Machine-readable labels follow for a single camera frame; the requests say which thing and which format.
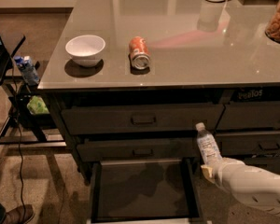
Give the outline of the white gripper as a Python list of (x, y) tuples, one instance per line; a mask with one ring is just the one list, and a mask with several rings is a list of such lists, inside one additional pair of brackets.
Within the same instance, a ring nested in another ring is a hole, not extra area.
[(235, 159), (223, 158), (214, 166), (202, 165), (203, 176), (211, 183), (228, 193), (248, 193), (245, 182), (245, 172), (248, 166)]

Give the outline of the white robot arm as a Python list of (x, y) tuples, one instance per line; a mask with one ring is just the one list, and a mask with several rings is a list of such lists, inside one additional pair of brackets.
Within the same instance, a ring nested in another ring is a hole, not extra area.
[(280, 217), (280, 175), (230, 158), (201, 168), (209, 182), (238, 202)]

